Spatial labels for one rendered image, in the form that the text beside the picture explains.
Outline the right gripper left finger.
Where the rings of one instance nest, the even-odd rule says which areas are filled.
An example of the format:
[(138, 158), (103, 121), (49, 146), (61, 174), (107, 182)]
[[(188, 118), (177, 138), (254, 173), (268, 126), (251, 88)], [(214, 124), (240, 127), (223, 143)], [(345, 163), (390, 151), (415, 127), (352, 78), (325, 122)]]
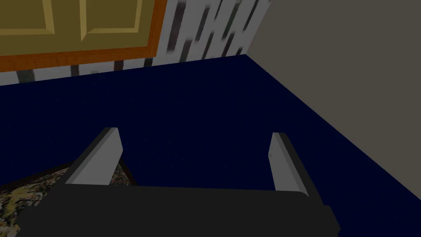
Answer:
[(109, 185), (122, 153), (118, 128), (104, 128), (67, 170), (64, 183)]

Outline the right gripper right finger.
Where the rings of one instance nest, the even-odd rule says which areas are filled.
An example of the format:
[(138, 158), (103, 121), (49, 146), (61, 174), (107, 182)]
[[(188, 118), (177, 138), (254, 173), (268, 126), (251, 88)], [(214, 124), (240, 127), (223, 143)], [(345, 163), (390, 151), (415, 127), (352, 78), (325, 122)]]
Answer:
[(285, 133), (272, 134), (268, 158), (275, 190), (301, 192), (310, 198), (320, 197), (291, 140)]

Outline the yellow panelled door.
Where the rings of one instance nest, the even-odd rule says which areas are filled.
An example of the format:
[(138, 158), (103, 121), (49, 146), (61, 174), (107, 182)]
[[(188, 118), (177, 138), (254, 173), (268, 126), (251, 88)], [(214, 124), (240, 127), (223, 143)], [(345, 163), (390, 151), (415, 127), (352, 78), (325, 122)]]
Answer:
[(0, 0), (0, 56), (144, 47), (155, 0)]

